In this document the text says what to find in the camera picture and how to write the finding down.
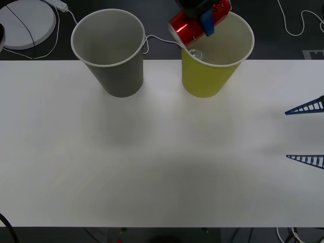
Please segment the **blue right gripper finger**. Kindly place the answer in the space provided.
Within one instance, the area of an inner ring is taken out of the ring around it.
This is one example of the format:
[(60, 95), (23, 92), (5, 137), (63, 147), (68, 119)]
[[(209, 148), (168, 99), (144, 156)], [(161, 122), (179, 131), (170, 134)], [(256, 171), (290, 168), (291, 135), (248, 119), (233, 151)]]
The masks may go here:
[(311, 154), (306, 154), (306, 155), (295, 155), (295, 154), (288, 154), (286, 155), (287, 158), (298, 161), (300, 163), (310, 165), (312, 167), (324, 168), (324, 162), (323, 162), (323, 155), (311, 155)]
[(299, 105), (285, 112), (285, 115), (323, 113), (323, 96)]

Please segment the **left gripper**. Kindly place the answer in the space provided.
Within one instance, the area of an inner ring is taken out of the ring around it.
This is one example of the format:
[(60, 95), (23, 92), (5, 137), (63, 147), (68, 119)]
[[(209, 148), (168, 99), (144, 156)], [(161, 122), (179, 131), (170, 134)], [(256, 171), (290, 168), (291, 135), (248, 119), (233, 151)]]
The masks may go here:
[(214, 33), (214, 20), (212, 7), (214, 0), (175, 0), (178, 6), (189, 18), (199, 18), (206, 36)]

